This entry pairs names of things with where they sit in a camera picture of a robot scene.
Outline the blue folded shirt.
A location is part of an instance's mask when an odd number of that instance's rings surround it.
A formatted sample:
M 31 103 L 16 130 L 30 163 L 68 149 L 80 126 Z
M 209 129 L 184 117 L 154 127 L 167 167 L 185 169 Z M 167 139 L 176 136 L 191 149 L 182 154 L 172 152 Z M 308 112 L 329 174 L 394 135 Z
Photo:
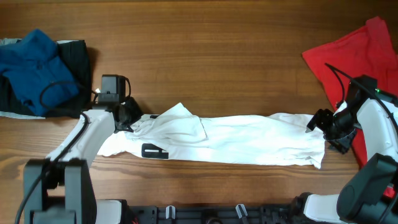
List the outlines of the blue folded shirt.
M 57 43 L 39 29 L 20 42 L 1 46 L 1 75 L 16 98 L 36 116 L 44 116 L 79 94 L 75 79 L 58 54 Z

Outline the white t-shirt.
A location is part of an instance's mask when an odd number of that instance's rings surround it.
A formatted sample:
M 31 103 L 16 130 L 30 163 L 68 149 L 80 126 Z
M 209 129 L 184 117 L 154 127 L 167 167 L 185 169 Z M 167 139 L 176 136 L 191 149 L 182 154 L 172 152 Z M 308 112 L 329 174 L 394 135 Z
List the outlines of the white t-shirt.
M 200 118 L 181 103 L 155 116 L 145 114 L 131 131 L 112 134 L 99 155 L 129 152 L 150 158 L 254 164 L 313 165 L 321 168 L 325 140 L 319 129 L 306 132 L 310 114 L 276 113 Z

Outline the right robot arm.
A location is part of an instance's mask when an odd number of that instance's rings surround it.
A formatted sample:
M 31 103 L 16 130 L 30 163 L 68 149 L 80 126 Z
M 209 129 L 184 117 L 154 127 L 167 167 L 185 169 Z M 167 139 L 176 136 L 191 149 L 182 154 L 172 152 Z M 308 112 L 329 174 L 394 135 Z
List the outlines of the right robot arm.
M 319 128 L 335 149 L 346 152 L 358 130 L 368 161 L 338 195 L 303 193 L 289 210 L 291 223 L 397 223 L 397 97 L 377 88 L 369 76 L 351 79 L 336 112 L 318 110 L 307 130 Z

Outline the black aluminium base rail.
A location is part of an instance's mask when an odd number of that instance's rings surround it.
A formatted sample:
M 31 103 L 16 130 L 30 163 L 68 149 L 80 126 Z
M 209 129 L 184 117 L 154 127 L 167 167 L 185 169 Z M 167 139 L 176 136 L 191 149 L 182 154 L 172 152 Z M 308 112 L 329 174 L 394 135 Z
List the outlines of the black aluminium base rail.
M 206 224 L 206 223 L 255 223 L 255 224 L 299 224 L 312 223 L 300 215 L 290 216 L 290 209 L 285 204 L 247 207 L 238 211 L 234 207 L 163 207 L 130 206 L 135 215 L 132 223 L 143 224 Z

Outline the black folded garment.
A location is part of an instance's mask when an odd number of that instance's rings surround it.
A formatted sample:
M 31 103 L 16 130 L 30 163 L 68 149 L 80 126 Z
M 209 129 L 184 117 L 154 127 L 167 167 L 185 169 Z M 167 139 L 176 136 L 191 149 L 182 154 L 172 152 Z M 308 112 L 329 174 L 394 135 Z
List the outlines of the black folded garment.
M 66 109 L 78 111 L 91 101 L 91 93 L 88 90 L 92 85 L 92 73 L 85 42 L 83 40 L 61 40 L 57 44 L 60 58 L 71 71 L 74 79 L 84 86 L 84 89 L 81 89 L 77 96 L 58 105 L 57 107 L 61 108 L 61 111 L 49 111 L 45 115 L 47 118 L 66 116 Z M 37 118 L 28 107 L 22 105 L 16 98 L 9 80 L 4 76 L 1 77 L 1 116 L 16 119 Z

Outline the red t-shirt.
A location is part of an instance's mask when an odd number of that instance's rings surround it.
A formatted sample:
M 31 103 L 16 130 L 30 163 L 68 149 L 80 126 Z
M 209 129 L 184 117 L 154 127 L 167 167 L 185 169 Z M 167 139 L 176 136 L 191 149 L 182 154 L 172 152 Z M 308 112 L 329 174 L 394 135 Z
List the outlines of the red t-shirt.
M 322 83 L 334 110 L 348 92 L 349 80 L 342 77 L 339 82 L 326 63 L 353 78 L 375 78 L 379 89 L 397 95 L 397 54 L 380 17 L 367 20 L 365 26 L 334 42 L 305 51 L 302 57 Z

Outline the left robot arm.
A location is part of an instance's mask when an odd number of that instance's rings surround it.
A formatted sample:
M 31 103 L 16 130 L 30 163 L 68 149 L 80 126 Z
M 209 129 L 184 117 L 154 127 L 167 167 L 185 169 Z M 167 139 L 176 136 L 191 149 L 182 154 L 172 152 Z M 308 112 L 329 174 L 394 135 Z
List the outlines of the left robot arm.
M 90 166 L 112 134 L 131 131 L 143 115 L 121 75 L 103 75 L 91 108 L 81 112 L 72 132 L 44 159 L 31 159 L 23 171 L 24 198 L 16 223 L 134 223 L 125 200 L 97 200 Z

